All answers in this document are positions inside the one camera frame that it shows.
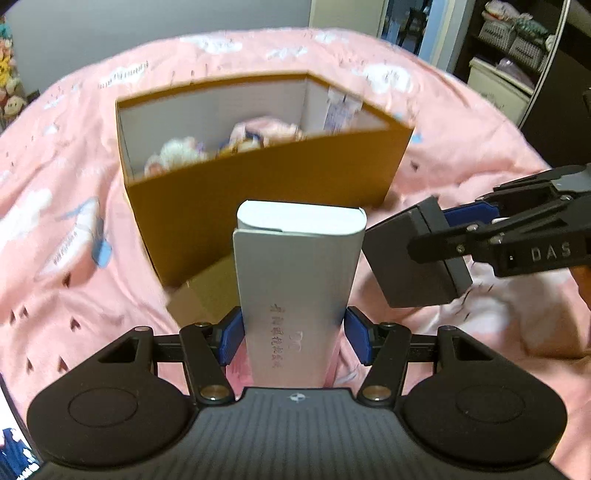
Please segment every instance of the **plush toy collection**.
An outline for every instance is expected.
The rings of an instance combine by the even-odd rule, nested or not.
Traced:
[[[304,135],[297,125],[269,116],[253,118],[236,124],[230,138],[216,151],[207,152],[205,145],[197,142],[193,137],[168,140],[162,146],[160,153],[155,153],[145,163],[144,175],[151,177],[175,167],[303,138]]]
[[[12,32],[4,16],[0,17],[0,108],[2,123],[10,125],[27,106],[12,50]]]

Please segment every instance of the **pink bedsheet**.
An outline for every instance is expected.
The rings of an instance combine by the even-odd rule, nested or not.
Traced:
[[[375,223],[430,194],[443,208],[545,168],[518,130],[466,86],[408,52],[347,31],[219,32],[156,41],[75,72],[0,137],[0,372],[24,415],[36,393],[136,325],[177,331],[147,261],[124,187],[115,99],[208,76],[313,70],[416,125]],[[388,308],[362,257],[351,304],[415,333],[458,325],[556,389],[569,425],[554,463],[591,478],[589,309],[568,271],[500,280],[469,263],[461,299]],[[238,358],[232,382],[248,384]],[[346,340],[328,383],[358,388]],[[411,368],[407,387],[424,369]],[[174,366],[162,375],[181,383]]]

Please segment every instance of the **round pad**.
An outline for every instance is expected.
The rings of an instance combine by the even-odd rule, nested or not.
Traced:
[[[415,386],[402,416],[439,455],[476,468],[547,458],[566,427],[560,397],[507,363],[461,362]]]
[[[175,386],[125,364],[72,370],[33,400],[27,417],[45,460],[84,468],[161,452],[189,418],[189,402]]]
[[[120,388],[92,388],[70,403],[70,415],[87,427],[112,427],[129,420],[138,409],[135,396]]]

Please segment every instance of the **metal screw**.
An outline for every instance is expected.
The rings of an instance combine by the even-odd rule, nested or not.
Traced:
[[[208,385],[207,387],[203,387],[199,393],[206,400],[212,401],[223,400],[230,395],[228,388],[223,385]]]
[[[392,396],[392,390],[383,385],[370,385],[363,389],[363,396],[371,401],[383,401]]]

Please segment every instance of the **cardboard box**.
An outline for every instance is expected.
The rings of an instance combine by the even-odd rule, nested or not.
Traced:
[[[245,200],[381,204],[412,130],[360,103],[351,129],[327,135],[335,92],[353,98],[310,73],[279,73],[204,80],[117,102],[126,192],[163,285],[178,286],[231,252]],[[236,123],[264,115],[298,124],[306,139],[143,176],[150,155],[171,138],[195,137],[213,151]]]
[[[220,322],[240,305],[234,256],[228,255],[186,281],[166,308],[180,327],[195,322]]]

